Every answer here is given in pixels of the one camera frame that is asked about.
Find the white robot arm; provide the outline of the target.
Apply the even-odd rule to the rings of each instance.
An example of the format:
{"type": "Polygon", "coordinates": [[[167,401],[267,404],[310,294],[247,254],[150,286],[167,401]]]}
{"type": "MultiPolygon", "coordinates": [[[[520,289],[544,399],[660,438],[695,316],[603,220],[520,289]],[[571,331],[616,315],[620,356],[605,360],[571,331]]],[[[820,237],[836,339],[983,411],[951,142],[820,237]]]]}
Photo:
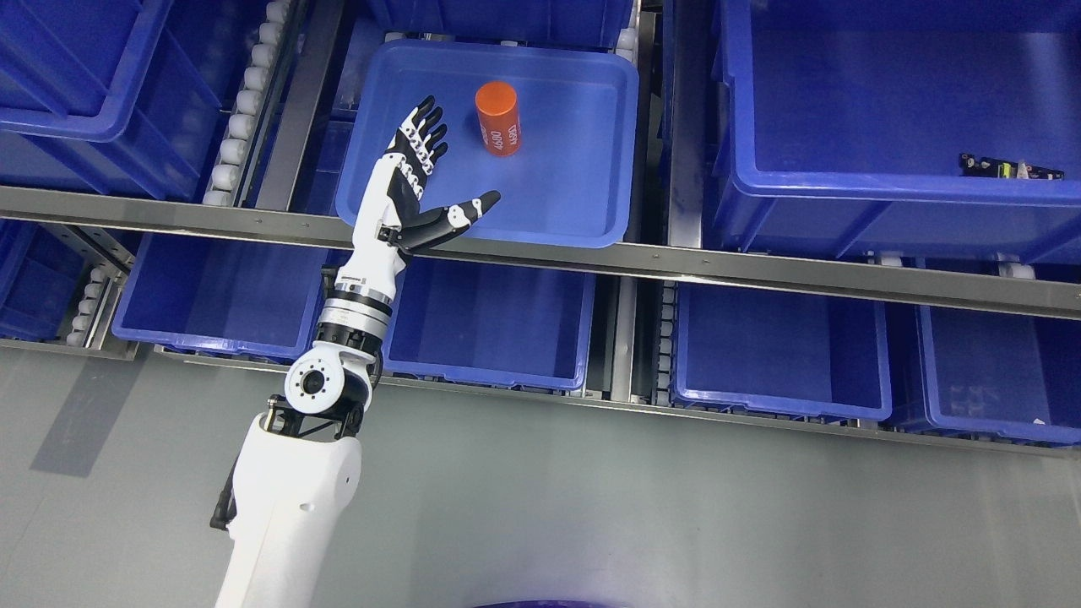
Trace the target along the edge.
{"type": "Polygon", "coordinates": [[[308,607],[329,543],[361,476],[359,426],[393,312],[398,247],[355,246],[321,312],[312,347],[286,370],[285,404],[246,431],[232,471],[233,547],[215,604],[308,607]]]}

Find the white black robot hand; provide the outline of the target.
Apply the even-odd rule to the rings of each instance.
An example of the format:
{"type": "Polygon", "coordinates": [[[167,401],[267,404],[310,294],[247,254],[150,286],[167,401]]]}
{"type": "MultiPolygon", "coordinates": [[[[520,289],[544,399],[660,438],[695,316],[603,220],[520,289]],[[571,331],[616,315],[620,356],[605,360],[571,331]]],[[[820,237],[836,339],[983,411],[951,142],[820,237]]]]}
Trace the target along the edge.
{"type": "Polygon", "coordinates": [[[459,204],[422,211],[437,162],[448,154],[448,123],[432,95],[408,113],[373,166],[351,235],[353,251],[409,255],[453,240],[484,219],[502,199],[489,190],[459,204]]]}

